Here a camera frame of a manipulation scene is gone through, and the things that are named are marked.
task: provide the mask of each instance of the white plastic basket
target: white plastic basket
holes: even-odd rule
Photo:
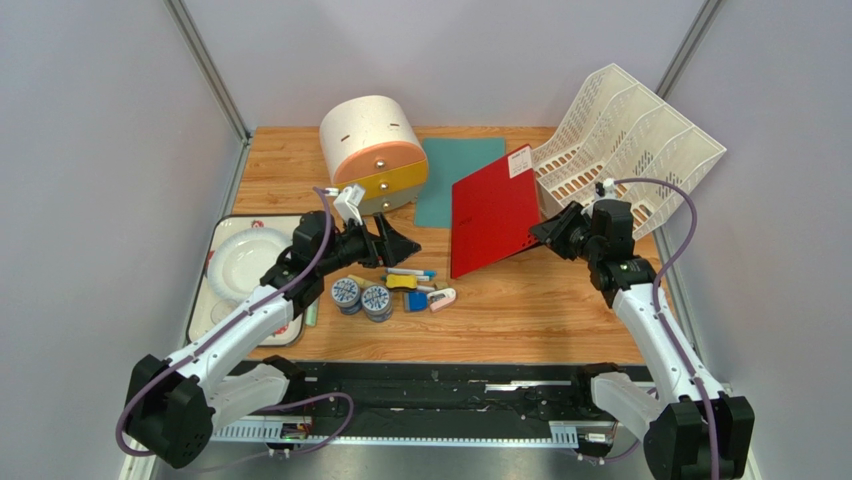
[[[675,139],[680,140],[672,145]],[[586,79],[556,133],[533,150],[541,213],[552,217],[571,201],[588,205],[594,183],[610,177],[668,180],[669,176],[689,192],[724,152],[718,142],[612,64]],[[619,185],[619,194],[626,195],[632,187]],[[635,239],[665,223],[680,204],[653,197],[651,190],[641,188],[629,197],[635,199]]]

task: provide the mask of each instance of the green placemat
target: green placemat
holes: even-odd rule
[[[506,154],[506,140],[497,138],[424,138],[429,179],[417,196],[414,224],[450,228],[453,184]]]

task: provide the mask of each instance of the red binder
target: red binder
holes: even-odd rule
[[[532,149],[525,145],[453,184],[450,277],[535,244],[540,220]]]

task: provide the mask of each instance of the wooden tabletop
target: wooden tabletop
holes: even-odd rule
[[[425,137],[505,137],[507,150],[533,148],[553,128],[421,127]],[[329,185],[317,128],[259,128],[234,206],[235,214],[301,213],[322,204],[313,186]],[[488,363],[643,363],[624,325],[589,282],[585,262],[559,259],[545,248],[529,250],[484,269],[448,280],[450,231],[414,226],[414,205],[387,214],[403,235],[423,250],[404,266],[435,270],[458,292],[456,303],[438,313],[405,313],[394,295],[385,323],[364,315],[344,316],[328,293],[320,300],[318,324],[288,348],[261,347],[252,358],[277,354],[291,360],[381,360]],[[636,253],[659,269],[650,236]],[[352,266],[326,280],[356,274],[378,281],[382,272]]]

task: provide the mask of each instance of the white marker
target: white marker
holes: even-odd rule
[[[434,270],[410,270],[407,268],[386,268],[386,272],[395,273],[397,275],[426,275],[434,277],[437,275]]]

